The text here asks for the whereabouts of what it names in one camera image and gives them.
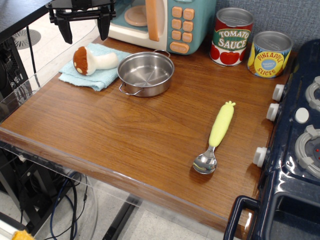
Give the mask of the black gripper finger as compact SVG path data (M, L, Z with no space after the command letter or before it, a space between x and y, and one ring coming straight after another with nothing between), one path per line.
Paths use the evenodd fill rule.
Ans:
M97 26L102 41L106 40L109 35L110 15L108 13L101 13L97 19Z
M58 18L57 25L64 41L68 44L72 44L73 36L71 32L70 22L64 18Z

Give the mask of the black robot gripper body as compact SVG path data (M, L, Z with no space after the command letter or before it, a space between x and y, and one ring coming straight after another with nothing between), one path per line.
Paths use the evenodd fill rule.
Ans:
M51 23L106 20L116 17L115 0L52 0L45 5Z

